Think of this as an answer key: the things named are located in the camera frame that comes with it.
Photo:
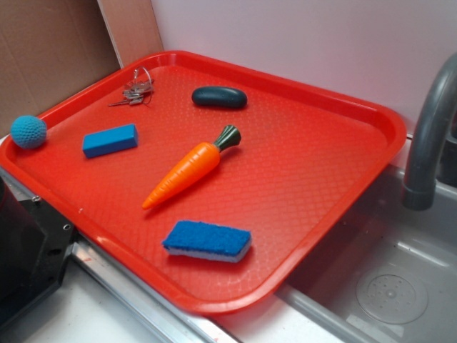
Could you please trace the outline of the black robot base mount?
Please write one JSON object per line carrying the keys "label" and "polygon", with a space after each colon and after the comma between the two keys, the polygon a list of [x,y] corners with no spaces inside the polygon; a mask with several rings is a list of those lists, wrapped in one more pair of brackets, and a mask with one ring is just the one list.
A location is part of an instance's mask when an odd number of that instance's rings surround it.
{"label": "black robot base mount", "polygon": [[1,328],[62,284],[75,226],[45,200],[19,201],[1,181]]}

